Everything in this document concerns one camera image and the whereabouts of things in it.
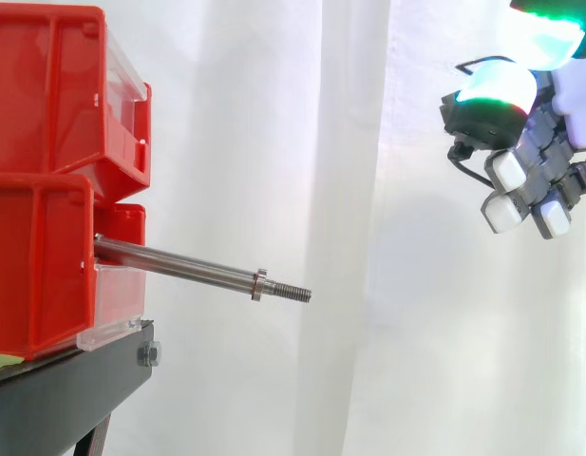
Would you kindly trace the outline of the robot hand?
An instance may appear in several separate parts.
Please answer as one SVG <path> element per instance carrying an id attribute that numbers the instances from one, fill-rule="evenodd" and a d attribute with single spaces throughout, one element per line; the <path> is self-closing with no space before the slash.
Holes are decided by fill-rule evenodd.
<path id="1" fill-rule="evenodd" d="M 586 1 L 512 1 L 502 55 L 460 63 L 465 84 L 442 98 L 448 160 L 491 194 L 496 234 L 533 218 L 565 235 L 586 195 Z"/>

